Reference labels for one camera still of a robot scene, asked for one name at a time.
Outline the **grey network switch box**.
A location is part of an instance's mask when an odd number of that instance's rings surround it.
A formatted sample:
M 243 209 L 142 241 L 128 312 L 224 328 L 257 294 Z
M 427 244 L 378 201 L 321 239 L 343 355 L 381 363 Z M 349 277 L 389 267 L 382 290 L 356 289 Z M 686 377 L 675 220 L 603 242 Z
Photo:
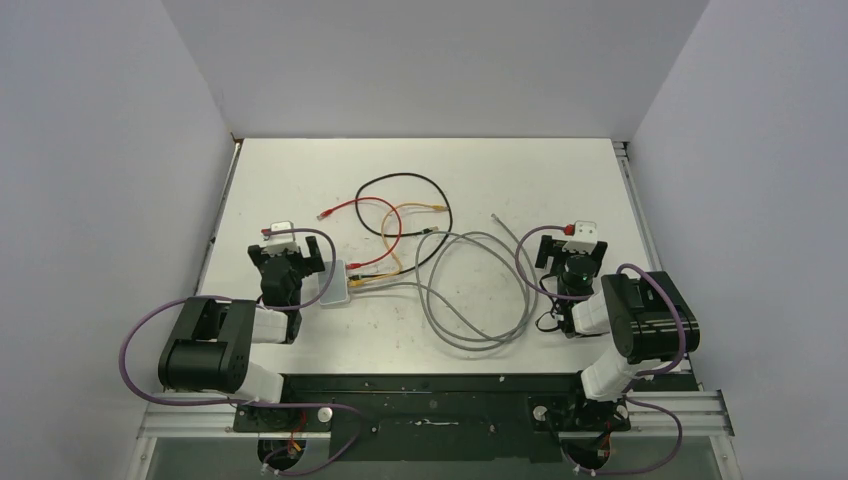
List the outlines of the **grey network switch box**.
M 321 307 L 338 307 L 350 301 L 346 266 L 346 262 L 341 259 L 326 261 L 324 270 L 317 273 L 319 291 L 323 291 L 318 301 Z

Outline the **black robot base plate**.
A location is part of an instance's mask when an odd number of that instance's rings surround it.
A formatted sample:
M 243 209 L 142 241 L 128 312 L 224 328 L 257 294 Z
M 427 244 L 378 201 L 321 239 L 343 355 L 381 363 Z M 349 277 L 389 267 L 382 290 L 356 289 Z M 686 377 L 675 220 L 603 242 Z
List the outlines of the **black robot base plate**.
M 258 434 L 261 458 L 284 471 L 324 434 L 342 461 L 521 458 L 597 473 L 616 434 L 648 429 L 680 442 L 693 395 L 688 382 L 670 391 L 639 382 L 593 400 L 575 374 L 293 375 L 279 406 L 240 406 L 233 428 Z

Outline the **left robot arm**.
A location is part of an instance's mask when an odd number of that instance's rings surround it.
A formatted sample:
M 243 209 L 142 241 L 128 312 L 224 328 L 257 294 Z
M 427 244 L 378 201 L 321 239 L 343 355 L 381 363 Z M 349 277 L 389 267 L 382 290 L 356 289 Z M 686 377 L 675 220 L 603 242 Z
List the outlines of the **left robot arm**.
M 303 280 L 325 273 L 320 247 L 306 238 L 303 254 L 292 234 L 248 247 L 260 274 L 261 301 L 195 296 L 182 307 L 158 363 L 160 383 L 172 390 L 218 392 L 260 401 L 271 429 L 290 428 L 298 403 L 283 393 L 285 379 L 250 361 L 255 344 L 291 344 L 302 325 Z

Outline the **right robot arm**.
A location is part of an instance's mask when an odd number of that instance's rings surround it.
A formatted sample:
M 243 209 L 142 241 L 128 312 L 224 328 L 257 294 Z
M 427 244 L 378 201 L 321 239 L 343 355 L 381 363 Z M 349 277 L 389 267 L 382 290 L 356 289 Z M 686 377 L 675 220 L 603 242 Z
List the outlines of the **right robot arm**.
M 606 412 L 605 402 L 623 396 L 640 378 L 666 373 L 701 342 L 700 325 L 665 271 L 622 265 L 601 275 L 607 244 L 556 240 L 544 235 L 535 262 L 556 280 L 551 294 L 552 328 L 568 338 L 611 336 L 611 346 L 580 372 L 582 390 L 565 402 L 569 421 L 590 428 Z

